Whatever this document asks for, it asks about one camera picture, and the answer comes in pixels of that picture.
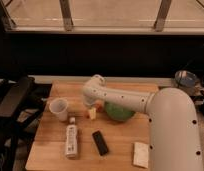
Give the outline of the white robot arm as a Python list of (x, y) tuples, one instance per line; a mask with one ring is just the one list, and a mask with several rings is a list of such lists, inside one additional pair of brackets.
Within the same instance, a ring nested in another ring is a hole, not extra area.
[(102, 76), (94, 75), (82, 93), (87, 106), (103, 100), (148, 115), (150, 171), (204, 171), (197, 112), (184, 91), (113, 89), (105, 86)]

